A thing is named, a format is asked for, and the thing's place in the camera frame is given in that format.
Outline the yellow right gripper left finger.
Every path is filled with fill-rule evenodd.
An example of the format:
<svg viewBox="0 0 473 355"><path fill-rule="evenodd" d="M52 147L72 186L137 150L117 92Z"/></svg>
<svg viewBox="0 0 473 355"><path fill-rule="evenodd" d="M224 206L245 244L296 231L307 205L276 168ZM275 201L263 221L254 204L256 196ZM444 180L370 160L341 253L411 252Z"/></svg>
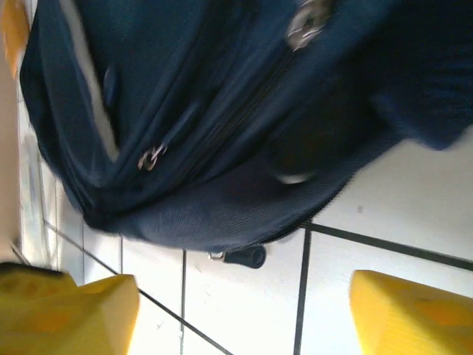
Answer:
<svg viewBox="0 0 473 355"><path fill-rule="evenodd" d="M76 285L61 271L1 264L2 354L127 354L140 296L128 274Z"/></svg>

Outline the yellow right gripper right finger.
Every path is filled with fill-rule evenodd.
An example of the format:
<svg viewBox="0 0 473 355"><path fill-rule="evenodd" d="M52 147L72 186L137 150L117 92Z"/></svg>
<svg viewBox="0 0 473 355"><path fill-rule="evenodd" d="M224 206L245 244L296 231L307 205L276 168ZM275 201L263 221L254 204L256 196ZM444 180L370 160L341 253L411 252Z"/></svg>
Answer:
<svg viewBox="0 0 473 355"><path fill-rule="evenodd" d="M350 310L363 354L471 354L472 299L357 270Z"/></svg>

